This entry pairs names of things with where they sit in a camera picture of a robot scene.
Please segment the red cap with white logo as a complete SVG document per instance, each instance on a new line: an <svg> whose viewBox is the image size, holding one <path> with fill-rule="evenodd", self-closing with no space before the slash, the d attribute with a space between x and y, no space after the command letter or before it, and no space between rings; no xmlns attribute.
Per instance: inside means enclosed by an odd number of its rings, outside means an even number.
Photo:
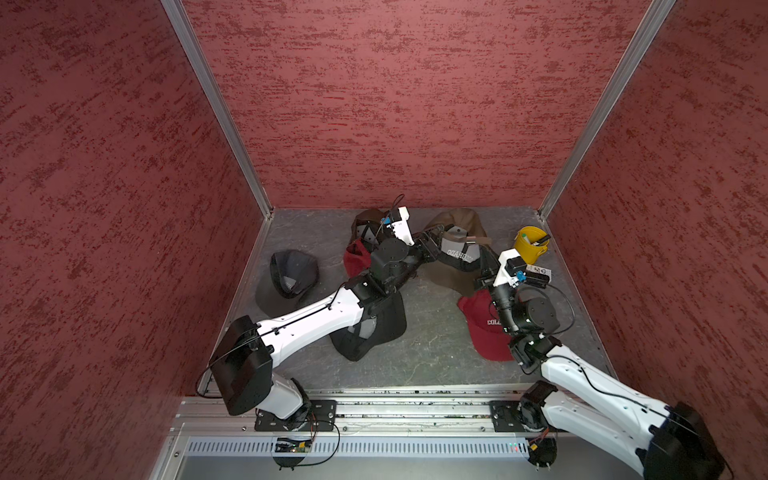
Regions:
<svg viewBox="0 0 768 480"><path fill-rule="evenodd" d="M511 337L504 331L487 290L472 297L462 296L457 306L465 317L472 345L482 358L494 362L514 360L509 347Z"/></svg>

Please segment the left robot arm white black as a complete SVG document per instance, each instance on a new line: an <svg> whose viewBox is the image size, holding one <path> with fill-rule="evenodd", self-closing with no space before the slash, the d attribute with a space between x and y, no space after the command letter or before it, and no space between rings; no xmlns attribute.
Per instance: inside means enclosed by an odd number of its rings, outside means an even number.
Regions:
<svg viewBox="0 0 768 480"><path fill-rule="evenodd" d="M328 336L348 360L403 335L407 328L401 287L418 268L439 255L439 236L419 232L413 242L391 237L371 255L371 265L329 297L287 315L234 320L219 341L208 368L231 416L260 409L302 423L309 399L299 383L274 369L305 346Z"/></svg>

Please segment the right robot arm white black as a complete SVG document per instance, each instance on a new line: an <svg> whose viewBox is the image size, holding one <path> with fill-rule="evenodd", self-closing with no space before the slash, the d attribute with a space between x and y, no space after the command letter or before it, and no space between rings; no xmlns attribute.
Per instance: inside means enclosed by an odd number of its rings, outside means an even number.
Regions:
<svg viewBox="0 0 768 480"><path fill-rule="evenodd" d="M571 433L622 461L643 479L718 479L732 469L703 417L690 405L670 406L594 367L555 335L559 323L547 297L519 299L524 286L549 275L514 249L479 249L480 276L514 360L540 380L520 398L518 416L530 432Z"/></svg>

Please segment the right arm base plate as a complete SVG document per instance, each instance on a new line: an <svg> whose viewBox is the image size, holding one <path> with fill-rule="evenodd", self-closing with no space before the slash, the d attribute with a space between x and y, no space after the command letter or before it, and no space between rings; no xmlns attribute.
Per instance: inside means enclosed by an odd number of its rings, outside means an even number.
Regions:
<svg viewBox="0 0 768 480"><path fill-rule="evenodd" d="M490 419L496 433L533 434L541 432L522 423L518 401L490 401Z"/></svg>

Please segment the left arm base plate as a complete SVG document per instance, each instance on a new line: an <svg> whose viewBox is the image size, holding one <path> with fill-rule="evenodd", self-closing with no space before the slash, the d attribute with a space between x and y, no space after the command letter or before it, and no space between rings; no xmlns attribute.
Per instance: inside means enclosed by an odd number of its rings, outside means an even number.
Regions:
<svg viewBox="0 0 768 480"><path fill-rule="evenodd" d="M310 400L287 419L280 419L264 410L256 410L256 432L332 432L338 402L335 400Z"/></svg>

